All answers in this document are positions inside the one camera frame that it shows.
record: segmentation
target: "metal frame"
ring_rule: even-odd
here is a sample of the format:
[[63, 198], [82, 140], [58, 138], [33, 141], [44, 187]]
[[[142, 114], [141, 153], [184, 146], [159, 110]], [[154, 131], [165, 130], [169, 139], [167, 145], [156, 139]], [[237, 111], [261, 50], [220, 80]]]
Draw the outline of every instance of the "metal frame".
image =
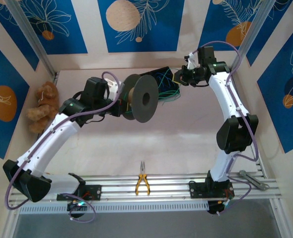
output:
[[[244, 59], [244, 57], [247, 55], [252, 43], [256, 39], [262, 25], [264, 24], [266, 18], [268, 17], [269, 12], [273, 8], [276, 0], [267, 0], [263, 1], [260, 5], [260, 8], [258, 12], [256, 13], [256, 16], [254, 17], [249, 30], [243, 39], [242, 43], [239, 47], [239, 55], [241, 59]], [[231, 68], [235, 68], [240, 64], [239, 56], [236, 56], [234, 62], [231, 65]]]
[[283, 238], [293, 238], [293, 223], [286, 202], [280, 198], [270, 199], [280, 234]]
[[29, 23], [25, 13], [20, 7], [17, 0], [4, 0], [6, 3], [6, 7], [9, 12], [12, 14], [14, 20], [16, 21], [18, 27], [21, 29], [28, 43], [32, 47], [33, 51], [39, 58], [39, 60], [43, 63], [46, 71], [52, 76], [55, 77], [55, 70], [52, 66], [50, 60], [48, 59], [47, 53], [38, 39], [35, 31], [33, 30], [31, 24]]
[[[258, 172], [253, 174], [258, 180], [267, 183], [270, 189], [260, 191], [253, 187], [246, 197], [247, 199], [258, 198], [281, 198], [281, 193], [275, 179], [265, 179], [259, 166]], [[147, 195], [147, 187], [141, 182], [139, 195], [136, 196], [135, 189], [138, 181], [136, 176], [81, 176], [86, 184], [102, 185], [101, 202], [167, 202], [167, 201], [194, 201], [189, 192], [189, 181], [204, 182], [207, 174], [189, 175], [148, 175], [151, 194]], [[231, 173], [233, 178], [241, 180], [237, 173]], [[244, 195], [248, 189], [246, 184], [233, 182], [235, 199]], [[12, 191], [9, 199], [10, 205], [15, 205], [24, 201], [26, 197], [17, 189]], [[201, 201], [216, 200], [216, 198], [197, 199]], [[44, 197], [42, 202], [56, 201], [56, 195], [49, 194]]]
[[[32, 49], [44, 64], [47, 72], [53, 76], [54, 83], [57, 82], [57, 74], [44, 50], [36, 33], [28, 22], [23, 10], [16, 0], [4, 0], [8, 10], [22, 30], [24, 36], [28, 40]], [[258, 10], [250, 29], [244, 38], [239, 53], [244, 58], [255, 40], [260, 28], [262, 27], [266, 17], [276, 0], [264, 1]], [[232, 64], [234, 68], [239, 63], [237, 56]], [[290, 215], [287, 212], [286, 204], [281, 199], [281, 193], [275, 179], [267, 179], [266, 171], [264, 170], [262, 160], [257, 163], [258, 172], [253, 174], [258, 180], [268, 183], [270, 189], [260, 191], [256, 188], [250, 192], [247, 199], [269, 199], [275, 214], [275, 218], [283, 237], [293, 238], [293, 223]], [[234, 178], [241, 179], [238, 174], [231, 174]], [[151, 194], [148, 196], [147, 188], [142, 182], [139, 196], [135, 194], [135, 185], [138, 176], [81, 176], [85, 179], [87, 184], [102, 185], [101, 201], [94, 202], [97, 208], [97, 213], [100, 212], [147, 212], [158, 209], [159, 211], [167, 209], [170, 211], [183, 209], [186, 210], [206, 210], [206, 204], [211, 199], [191, 199], [188, 191], [188, 182], [194, 180], [196, 182], [203, 182], [206, 174], [193, 175], [148, 175]], [[233, 183], [235, 198], [240, 198], [246, 191], [245, 184]], [[10, 197], [10, 204], [14, 205], [25, 200], [25, 196], [20, 194], [16, 189], [12, 191]], [[57, 202], [55, 195], [46, 196], [39, 203], [28, 202], [25, 206], [17, 211], [8, 213], [6, 225], [1, 235], [2, 238], [12, 237], [16, 227], [19, 214], [32, 213], [66, 213], [67, 202]]]

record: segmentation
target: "enclosure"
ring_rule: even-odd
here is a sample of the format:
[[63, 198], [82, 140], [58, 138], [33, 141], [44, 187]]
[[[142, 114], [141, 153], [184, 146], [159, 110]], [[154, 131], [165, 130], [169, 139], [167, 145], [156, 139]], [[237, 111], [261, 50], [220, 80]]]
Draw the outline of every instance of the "enclosure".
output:
[[[214, 166], [225, 120], [211, 87], [178, 86], [171, 76], [174, 93], [161, 96], [163, 72], [155, 76], [160, 95], [149, 121], [106, 115], [85, 124], [45, 170], [101, 185], [91, 225], [70, 221], [56, 194], [6, 209], [2, 167], [41, 136], [29, 131], [26, 113], [38, 105], [42, 84], [54, 82], [61, 106], [104, 71], [122, 82], [163, 67], [173, 75], [185, 56], [211, 41], [239, 50], [212, 44], [217, 61], [235, 69], [236, 91], [259, 119], [259, 160], [238, 158], [230, 175], [244, 180], [245, 170], [268, 190], [253, 186], [232, 208], [248, 190], [233, 181], [235, 196], [220, 216], [207, 213], [210, 198], [191, 198], [189, 181], [203, 182]], [[255, 149], [243, 155], [254, 158]], [[141, 161], [150, 195], [145, 183], [135, 193]], [[11, 190], [10, 205], [25, 199]], [[81, 219], [93, 215], [83, 213]], [[293, 238], [293, 0], [0, 0], [0, 238], [58, 235]]]

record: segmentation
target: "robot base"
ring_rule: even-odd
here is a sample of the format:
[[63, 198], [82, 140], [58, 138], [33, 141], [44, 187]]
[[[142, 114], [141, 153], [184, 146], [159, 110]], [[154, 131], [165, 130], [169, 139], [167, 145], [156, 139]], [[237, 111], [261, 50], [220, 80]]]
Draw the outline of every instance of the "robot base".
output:
[[231, 200], [234, 198], [234, 190], [232, 183], [229, 180], [223, 182], [213, 181], [211, 172], [209, 171], [205, 182], [189, 182], [189, 189], [191, 198], [216, 198], [216, 201], [209, 202], [209, 213], [215, 214], [224, 210], [225, 200]]
[[[81, 197], [86, 201], [100, 201], [101, 185], [83, 185], [75, 192], [76, 196]], [[57, 201], [72, 201], [75, 200], [63, 194], [57, 194]]]

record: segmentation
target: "beige circle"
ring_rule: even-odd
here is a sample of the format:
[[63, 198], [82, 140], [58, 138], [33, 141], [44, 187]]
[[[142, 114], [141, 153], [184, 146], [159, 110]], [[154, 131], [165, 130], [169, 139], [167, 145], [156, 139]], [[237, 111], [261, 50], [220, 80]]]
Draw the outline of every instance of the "beige circle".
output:
[[221, 4], [224, 0], [213, 0], [213, 4], [218, 5]]
[[3, 5], [6, 4], [4, 0], [0, 0], [0, 3], [3, 4]]
[[128, 0], [116, 0], [106, 11], [108, 24], [115, 31], [130, 31], [140, 22], [138, 9]]

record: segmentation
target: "orange circle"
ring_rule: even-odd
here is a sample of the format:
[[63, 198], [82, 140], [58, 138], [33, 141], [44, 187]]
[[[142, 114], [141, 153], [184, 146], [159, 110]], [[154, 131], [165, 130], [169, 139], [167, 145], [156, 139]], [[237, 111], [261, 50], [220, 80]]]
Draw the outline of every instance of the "orange circle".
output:
[[8, 86], [0, 86], [0, 120], [13, 120], [17, 109], [17, 99], [14, 91]]
[[46, 40], [48, 40], [48, 41], [51, 41], [51, 40], [53, 40], [54, 39], [54, 34], [51, 32], [51, 31], [43, 31], [42, 32], [42, 36], [46, 39]]
[[293, 96], [291, 96], [290, 94], [285, 95], [283, 99], [283, 104], [285, 108], [291, 108], [293, 106]]
[[251, 25], [250, 21], [242, 22], [240, 25], [234, 26], [226, 36], [226, 42], [233, 46], [240, 46], [244, 37], [246, 36], [248, 29]]
[[136, 37], [136, 42], [142, 42], [142, 38], [141, 37]]

